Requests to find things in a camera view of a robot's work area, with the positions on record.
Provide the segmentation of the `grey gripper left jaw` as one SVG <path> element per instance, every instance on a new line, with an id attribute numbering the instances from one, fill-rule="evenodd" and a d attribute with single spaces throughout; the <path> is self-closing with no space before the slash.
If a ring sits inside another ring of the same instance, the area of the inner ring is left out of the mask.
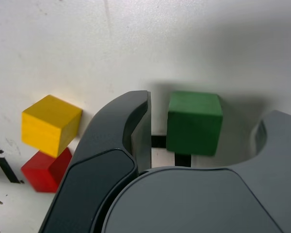
<path id="1" fill-rule="evenodd" d="M 99 233 L 116 196 L 139 175 L 131 135 L 149 110 L 150 93 L 130 91 L 88 124 L 40 227 L 42 233 Z"/>

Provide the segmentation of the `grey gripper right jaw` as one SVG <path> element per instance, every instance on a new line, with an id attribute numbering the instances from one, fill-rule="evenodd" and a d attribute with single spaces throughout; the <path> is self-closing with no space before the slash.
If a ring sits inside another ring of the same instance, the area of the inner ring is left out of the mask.
<path id="1" fill-rule="evenodd" d="M 116 197 L 104 233 L 291 233 L 291 115 L 262 121 L 259 154 L 227 167 L 160 167 Z"/>

